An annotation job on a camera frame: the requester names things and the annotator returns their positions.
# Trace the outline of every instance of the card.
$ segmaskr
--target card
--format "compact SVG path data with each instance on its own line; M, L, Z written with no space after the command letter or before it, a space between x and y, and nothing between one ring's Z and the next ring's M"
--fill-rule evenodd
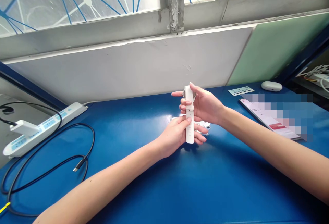
M252 88L249 88L248 86L229 90L229 93L231 93L234 96L241 95L241 94L246 94L249 92L253 92L254 90Z

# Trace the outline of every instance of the finger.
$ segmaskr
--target finger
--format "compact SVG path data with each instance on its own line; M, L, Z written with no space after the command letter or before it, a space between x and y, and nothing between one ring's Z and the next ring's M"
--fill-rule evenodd
M181 104L184 106L192 105L191 101L186 101L184 98L181 99Z
M192 119L190 117L188 117L187 119L184 119L181 123L179 123L178 126L183 131L183 130L185 130L185 128L188 127L189 124L191 124L191 121L192 121Z
M177 119L177 124L180 124L183 120L186 120L186 115L180 116Z
M186 110L186 106L180 104L180 105L179 105L179 109L180 109L180 110Z
M172 96L183 96L183 91L175 91L171 93Z
M199 118L198 116L194 116L194 121L196 121L196 122L200 122L200 121L202 121L202 119Z
M202 136L202 134L200 134L200 133L198 133L196 131L194 131L194 137L197 138L197 139L199 139L201 142L207 141L207 139L204 136Z
M202 96L206 90L204 90L203 88L194 85L192 82L190 82L190 88L192 91L196 92L199 96Z
M194 138L194 142L199 144L199 145L203 145L203 142L201 142L199 139L197 138Z
M194 124L194 130L198 130L200 131L201 133L208 133L208 130L198 124Z

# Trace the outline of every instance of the watch face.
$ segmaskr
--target watch face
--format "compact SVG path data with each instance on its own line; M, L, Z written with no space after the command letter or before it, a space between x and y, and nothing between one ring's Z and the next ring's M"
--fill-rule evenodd
M183 91L183 97L186 99L185 97L185 87L184 87L184 91ZM196 93L193 91L193 101L195 100L196 97Z

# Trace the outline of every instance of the blue tabletop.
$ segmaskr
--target blue tabletop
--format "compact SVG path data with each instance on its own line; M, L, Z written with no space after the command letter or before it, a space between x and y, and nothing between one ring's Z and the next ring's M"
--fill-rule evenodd
M228 92L246 85L255 94L270 93L261 89L260 83L208 90L224 105L253 119L238 104L241 97ZM279 93L292 92L283 88ZM69 123L82 122L95 129L87 177L157 138L170 116L179 115L179 103L178 97L162 94L91 104ZM302 144L329 157L328 126L329 113L314 105L313 141ZM65 131L29 162L17 186L72 155L86 154L91 139L90 130L84 127ZM13 194L13 208L39 214L54 204L80 182L83 170L72 172L78 161L79 158L70 161L31 187ZM0 178L10 164L0 170ZM8 177L6 189L16 172ZM5 203L6 196L0 195L0 207ZM223 128L212 125L205 144L185 143L134 180L90 223L329 223L328 213L325 204ZM0 215L0 223L32 223L33 220L7 211Z

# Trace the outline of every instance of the forearm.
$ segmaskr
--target forearm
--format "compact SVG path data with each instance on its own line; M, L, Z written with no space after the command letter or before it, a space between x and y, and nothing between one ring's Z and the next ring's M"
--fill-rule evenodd
M143 146L83 181L46 209L34 223L87 223L130 182L160 159L154 143Z
M329 159L225 108L219 125L309 193L329 205Z

